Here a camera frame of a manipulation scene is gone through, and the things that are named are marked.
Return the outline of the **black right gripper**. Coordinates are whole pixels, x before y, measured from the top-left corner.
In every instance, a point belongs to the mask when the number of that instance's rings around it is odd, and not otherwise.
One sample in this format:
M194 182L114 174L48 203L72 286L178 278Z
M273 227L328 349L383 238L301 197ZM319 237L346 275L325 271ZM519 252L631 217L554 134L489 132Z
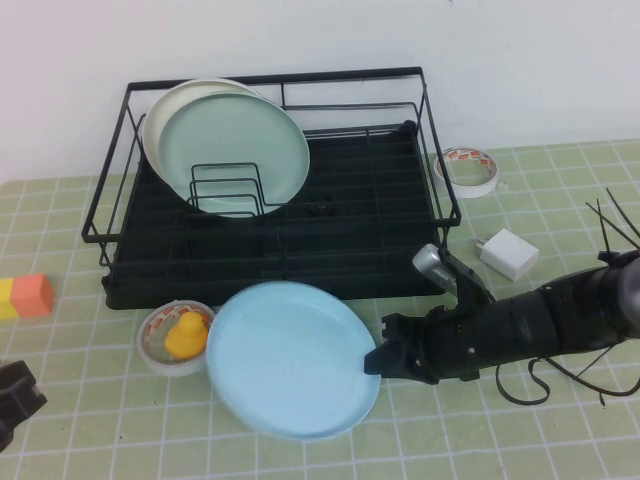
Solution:
M435 307L423 316L384 316L382 337L396 342L384 342L367 353L364 373L425 384L476 380L489 367L478 327L478 319L488 311L485 304L453 310Z

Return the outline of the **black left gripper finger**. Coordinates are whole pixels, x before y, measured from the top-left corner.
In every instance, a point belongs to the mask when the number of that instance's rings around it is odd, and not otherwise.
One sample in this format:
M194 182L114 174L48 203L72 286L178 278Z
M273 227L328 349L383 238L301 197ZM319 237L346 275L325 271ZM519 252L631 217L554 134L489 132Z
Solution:
M26 395L34 392L34 375L26 362L18 360L1 367L1 394Z
M14 430L47 403L46 396L33 384L16 383L1 390L1 444L9 445Z

